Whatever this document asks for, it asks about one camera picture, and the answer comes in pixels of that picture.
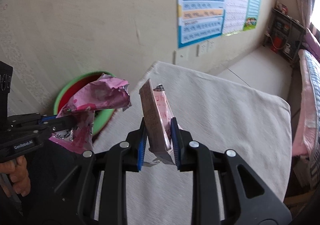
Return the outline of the person's left hand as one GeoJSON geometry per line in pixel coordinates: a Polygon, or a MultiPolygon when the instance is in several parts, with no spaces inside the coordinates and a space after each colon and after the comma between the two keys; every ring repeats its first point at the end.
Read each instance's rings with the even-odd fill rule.
{"type": "Polygon", "coordinates": [[[16,194],[25,197],[30,193],[31,184],[25,156],[16,158],[16,163],[13,160],[1,163],[1,174],[10,176],[16,194]]]}

